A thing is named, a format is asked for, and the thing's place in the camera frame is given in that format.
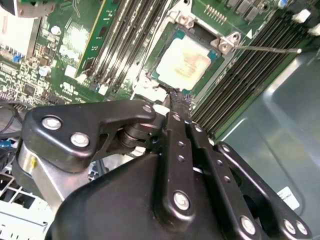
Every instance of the capacitor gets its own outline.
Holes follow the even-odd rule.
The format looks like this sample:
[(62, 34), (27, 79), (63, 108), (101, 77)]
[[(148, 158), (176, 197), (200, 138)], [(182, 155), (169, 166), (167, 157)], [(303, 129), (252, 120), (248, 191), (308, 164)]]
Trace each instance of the capacitor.
[(51, 73), (51, 68), (49, 66), (41, 66), (39, 68), (39, 75), (41, 77), (47, 77)]
[(279, 8), (279, 9), (283, 9), (288, 3), (288, 0), (275, 0), (275, 5)]
[(50, 30), (53, 35), (59, 36), (61, 34), (61, 29), (58, 26), (53, 26)]

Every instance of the white sticker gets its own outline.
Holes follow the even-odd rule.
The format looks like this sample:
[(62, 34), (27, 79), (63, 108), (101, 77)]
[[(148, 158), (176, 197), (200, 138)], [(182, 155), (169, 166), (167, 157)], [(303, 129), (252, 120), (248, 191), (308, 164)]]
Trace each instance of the white sticker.
[(64, 75), (66, 75), (70, 78), (74, 78), (76, 75), (76, 72), (77, 72), (77, 69), (75, 67), (68, 65), (65, 68)]
[(298, 200), (288, 186), (279, 191), (277, 194), (292, 210), (300, 207)]

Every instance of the blue component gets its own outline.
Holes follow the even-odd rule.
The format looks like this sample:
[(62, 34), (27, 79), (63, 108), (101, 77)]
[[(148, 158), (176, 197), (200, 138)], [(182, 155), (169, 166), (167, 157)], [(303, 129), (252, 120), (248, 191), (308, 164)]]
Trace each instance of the blue component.
[(279, 0), (278, 8), (283, 9), (288, 3), (288, 0)]
[(1, 148), (9, 148), (9, 147), (11, 147), (11, 141), (0, 140), (0, 147)]
[(19, 62), (20, 61), (20, 59), (22, 58), (22, 56), (21, 56), (21, 53), (19, 53), (19, 54), (15, 54), (15, 55), (13, 55), (13, 57), (12, 57), (12, 62), (15, 62), (15, 63), (17, 63), (17, 62)]

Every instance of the green circuit board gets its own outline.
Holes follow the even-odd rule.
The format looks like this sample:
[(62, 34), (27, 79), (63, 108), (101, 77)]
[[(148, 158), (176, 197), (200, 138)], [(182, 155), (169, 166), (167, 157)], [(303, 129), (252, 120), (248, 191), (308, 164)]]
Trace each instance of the green circuit board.
[[(171, 2), (171, 8), (177, 0)], [(193, 0), (191, 12), (223, 35), (234, 31), (241, 33), (242, 44), (250, 44), (255, 35), (268, 22), (275, 11), (272, 0), (259, 0), (253, 3), (260, 11), (254, 20), (245, 19), (248, 15), (237, 12), (238, 6), (229, 7), (226, 1)], [(2, 54), (0, 57), (0, 81), (6, 86), (1, 91), (3, 99), (19, 100), (38, 106), (45, 104), (75, 104), (86, 102), (101, 102), (109, 100), (128, 99), (132, 96), (135, 74), (125, 71), (122, 81), (110, 85), (107, 91), (101, 92), (101, 84), (94, 82), (91, 76), (81, 78), (86, 63), (95, 58), (108, 35), (113, 19), (117, 16), (120, 0), (81, 0), (58, 1), (54, 12), (41, 20), (33, 57), (12, 62), (11, 55)], [(223, 22), (208, 12), (215, 9), (225, 19)], [(136, 53), (135, 59), (130, 59), (133, 66), (140, 63), (144, 51), (148, 48), (157, 22), (151, 24), (143, 45)], [(163, 50), (176, 24), (168, 25), (157, 44), (150, 53), (143, 69), (148, 71)], [(59, 34), (53, 34), (52, 28)], [(191, 93), (196, 96), (208, 82), (219, 66), (224, 62), (223, 57), (215, 59), (214, 65), (204, 73)], [(46, 76), (39, 70), (48, 66)], [(135, 98), (145, 99), (139, 94)]]

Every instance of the microchip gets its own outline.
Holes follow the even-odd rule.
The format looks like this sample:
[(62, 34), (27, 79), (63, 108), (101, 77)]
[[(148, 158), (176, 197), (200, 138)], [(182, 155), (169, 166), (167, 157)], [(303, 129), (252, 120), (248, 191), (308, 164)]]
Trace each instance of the microchip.
[(259, 14), (260, 10), (256, 8), (255, 6), (251, 9), (251, 11), (248, 13), (248, 15), (245, 17), (245, 20), (252, 22), (256, 16)]
[(64, 105), (66, 103), (64, 99), (55, 95), (49, 96), (48, 101), (49, 103), (55, 104), (55, 105)]
[(102, 37), (106, 34), (107, 30), (108, 30), (108, 27), (103, 26), (103, 27), (100, 29), (100, 32), (99, 32), (98, 37), (99, 37), (99, 38), (102, 38)]
[(87, 60), (87, 61), (85, 62), (84, 70), (88, 70), (88, 69), (90, 69), (90, 68), (91, 68), (91, 66), (92, 66), (92, 64), (94, 63), (94, 61), (95, 61), (95, 59), (94, 59), (94, 58), (93, 58), (93, 59), (90, 59), (90, 60)]
[(250, 7), (250, 2), (248, 0), (243, 0), (240, 6), (236, 9), (238, 14), (245, 14)]
[(23, 92), (28, 96), (33, 96), (35, 94), (36, 89), (29, 84), (24, 85)]
[(233, 8), (239, 3), (240, 0), (229, 0), (228, 3), (226, 4), (228, 7)]
[(92, 83), (90, 84), (90, 86), (89, 86), (89, 89), (90, 89), (91, 91), (95, 91), (96, 88), (97, 88), (97, 86), (98, 86), (98, 84), (96, 84), (95, 82), (92, 82)]
[(44, 48), (44, 53), (45, 53), (45, 54), (48, 55), (48, 54), (49, 54), (49, 51), (50, 51), (50, 48), (48, 48), (48, 47), (45, 47), (45, 48)]
[(55, 53), (56, 53), (55, 50), (50, 49), (50, 51), (49, 51), (49, 56), (50, 56), (50, 57), (53, 57), (53, 56), (55, 55)]
[(47, 66), (48, 64), (48, 59), (42, 57), (39, 59), (39, 65), (42, 67), (42, 66)]
[(172, 88), (191, 90), (211, 65), (209, 53), (188, 36), (175, 38), (156, 67), (158, 79)]

